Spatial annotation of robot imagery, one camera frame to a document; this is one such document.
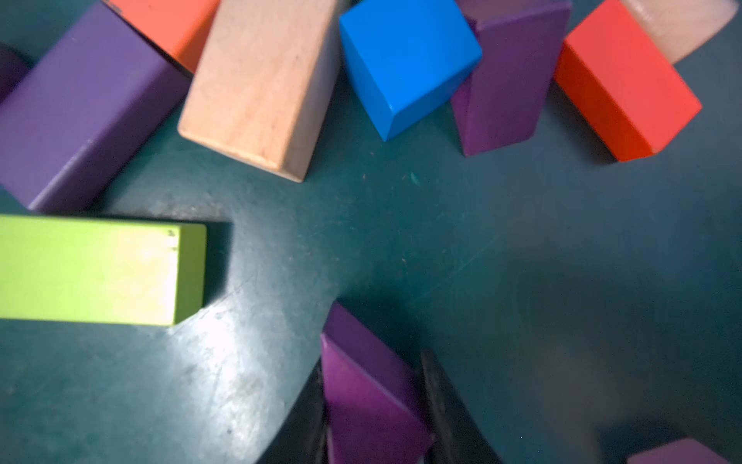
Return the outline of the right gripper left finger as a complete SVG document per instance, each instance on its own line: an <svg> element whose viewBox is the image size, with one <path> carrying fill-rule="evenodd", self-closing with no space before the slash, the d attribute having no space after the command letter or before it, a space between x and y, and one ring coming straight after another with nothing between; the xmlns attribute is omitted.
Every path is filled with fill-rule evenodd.
<svg viewBox="0 0 742 464"><path fill-rule="evenodd" d="M317 362L286 420L258 463L327 463L327 429L322 367Z"/></svg>

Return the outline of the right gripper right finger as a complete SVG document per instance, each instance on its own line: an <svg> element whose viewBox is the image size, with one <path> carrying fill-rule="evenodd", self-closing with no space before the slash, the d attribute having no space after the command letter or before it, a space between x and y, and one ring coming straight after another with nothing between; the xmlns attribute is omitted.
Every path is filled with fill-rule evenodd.
<svg viewBox="0 0 742 464"><path fill-rule="evenodd" d="M420 353L428 417L434 443L427 463L502 464L482 435L435 353Z"/></svg>

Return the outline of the purple triangle prism block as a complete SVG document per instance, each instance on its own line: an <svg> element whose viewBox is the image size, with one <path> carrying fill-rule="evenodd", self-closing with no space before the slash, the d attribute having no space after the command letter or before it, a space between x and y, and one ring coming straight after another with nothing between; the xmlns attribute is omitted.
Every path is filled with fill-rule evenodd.
<svg viewBox="0 0 742 464"><path fill-rule="evenodd" d="M421 463L434 442L411 367L343 305L320 335L330 463Z"/></svg>

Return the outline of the purple long block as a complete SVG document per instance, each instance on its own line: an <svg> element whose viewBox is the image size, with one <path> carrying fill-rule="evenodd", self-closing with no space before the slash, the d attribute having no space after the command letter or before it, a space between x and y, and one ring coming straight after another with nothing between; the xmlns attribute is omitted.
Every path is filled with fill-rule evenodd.
<svg viewBox="0 0 742 464"><path fill-rule="evenodd" d="M189 79L97 2L1 104L1 185L25 208L86 208L185 98Z"/></svg>

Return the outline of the purple cube small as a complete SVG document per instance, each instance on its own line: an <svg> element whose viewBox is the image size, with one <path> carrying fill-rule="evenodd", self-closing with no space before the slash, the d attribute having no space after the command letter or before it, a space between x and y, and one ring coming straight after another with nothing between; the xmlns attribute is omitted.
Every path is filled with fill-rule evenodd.
<svg viewBox="0 0 742 464"><path fill-rule="evenodd" d="M684 438L629 456L627 464L730 464L726 458L692 438Z"/></svg>

